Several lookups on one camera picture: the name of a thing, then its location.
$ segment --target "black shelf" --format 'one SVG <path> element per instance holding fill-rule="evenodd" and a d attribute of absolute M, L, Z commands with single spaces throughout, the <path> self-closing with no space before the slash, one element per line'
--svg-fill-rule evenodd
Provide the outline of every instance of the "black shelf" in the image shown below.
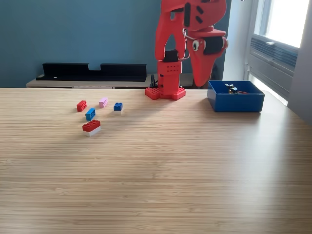
<path fill-rule="evenodd" d="M 146 64 L 101 64 L 89 70 L 88 63 L 44 63 L 44 76 L 36 80 L 60 81 L 146 81 Z"/>

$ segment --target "red robot arm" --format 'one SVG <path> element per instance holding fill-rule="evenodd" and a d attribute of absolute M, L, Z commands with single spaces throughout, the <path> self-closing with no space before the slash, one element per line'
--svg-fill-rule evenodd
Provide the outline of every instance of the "red robot arm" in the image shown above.
<path fill-rule="evenodd" d="M 155 46 L 158 87 L 147 88 L 147 96 L 178 100 L 186 95 L 185 89 L 179 86 L 186 45 L 195 84 L 202 86 L 210 79 L 215 60 L 228 47 L 226 32 L 213 27 L 225 12 L 226 0 L 162 0 Z M 176 50 L 165 51 L 170 35 L 175 37 Z"/>

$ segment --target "blue wall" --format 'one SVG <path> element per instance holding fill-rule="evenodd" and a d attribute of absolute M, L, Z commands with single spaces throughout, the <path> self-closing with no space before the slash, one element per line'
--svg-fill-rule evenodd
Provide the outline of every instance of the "blue wall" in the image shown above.
<path fill-rule="evenodd" d="M 159 14 L 160 0 L 0 0 L 0 87 L 25 87 L 44 62 L 147 63 L 156 73 Z M 228 24 L 229 10 L 216 28 Z M 217 64 L 223 73 L 224 57 Z"/>

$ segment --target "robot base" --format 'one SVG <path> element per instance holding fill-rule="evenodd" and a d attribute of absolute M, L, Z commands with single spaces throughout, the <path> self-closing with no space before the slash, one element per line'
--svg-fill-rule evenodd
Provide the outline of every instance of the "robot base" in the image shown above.
<path fill-rule="evenodd" d="M 145 95 L 153 100 L 157 100 L 159 98 L 166 98 L 166 99 L 173 99 L 173 100 L 179 100 L 180 98 L 184 97 L 186 95 L 186 90 L 182 87 L 179 87 L 179 91 L 175 94 L 171 95 L 163 95 L 160 93 L 159 88 L 146 88 L 145 89 Z"/>

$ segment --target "blue box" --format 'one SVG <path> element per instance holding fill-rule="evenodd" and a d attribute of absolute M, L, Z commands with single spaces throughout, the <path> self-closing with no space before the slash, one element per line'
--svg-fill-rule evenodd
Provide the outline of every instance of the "blue box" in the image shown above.
<path fill-rule="evenodd" d="M 123 108 L 122 103 L 116 103 L 114 106 L 114 111 L 121 111 Z"/>
<path fill-rule="evenodd" d="M 229 94 L 233 84 L 248 94 Z M 216 112 L 261 112 L 265 94 L 250 81 L 209 81 L 208 100 Z"/>
<path fill-rule="evenodd" d="M 87 113 L 86 113 L 86 120 L 91 121 L 94 116 L 96 116 L 96 110 L 94 108 L 91 108 Z"/>

